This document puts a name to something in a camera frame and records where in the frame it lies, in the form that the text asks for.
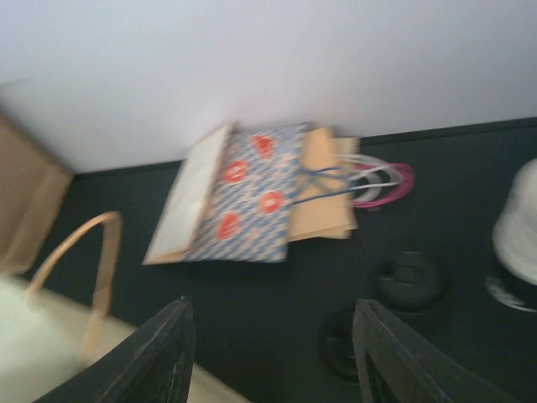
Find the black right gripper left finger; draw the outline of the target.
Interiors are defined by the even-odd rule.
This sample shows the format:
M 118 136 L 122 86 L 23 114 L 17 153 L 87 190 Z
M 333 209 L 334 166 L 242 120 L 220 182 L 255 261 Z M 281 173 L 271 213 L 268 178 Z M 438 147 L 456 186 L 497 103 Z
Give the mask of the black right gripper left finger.
M 171 302 L 41 403 L 186 402 L 196 326 L 191 298 Z

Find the cream paper bag with handles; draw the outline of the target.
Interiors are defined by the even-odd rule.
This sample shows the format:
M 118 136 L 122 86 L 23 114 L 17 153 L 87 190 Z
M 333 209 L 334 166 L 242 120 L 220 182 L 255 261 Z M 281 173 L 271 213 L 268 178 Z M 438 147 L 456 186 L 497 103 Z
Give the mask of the cream paper bag with handles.
M 60 258 L 92 228 L 102 249 L 92 304 L 84 307 L 44 288 Z M 106 212 L 85 222 L 42 263 L 31 281 L 1 277 L 1 399 L 39 402 L 104 357 L 138 328 L 108 315 L 122 219 Z M 239 402 L 242 397 L 195 365 L 186 402 Z

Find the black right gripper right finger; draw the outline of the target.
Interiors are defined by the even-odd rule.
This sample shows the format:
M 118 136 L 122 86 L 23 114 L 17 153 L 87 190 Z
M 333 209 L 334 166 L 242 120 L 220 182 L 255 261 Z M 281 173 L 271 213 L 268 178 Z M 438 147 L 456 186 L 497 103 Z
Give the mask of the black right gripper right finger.
M 516 401 L 375 300 L 357 301 L 352 340 L 363 402 Z

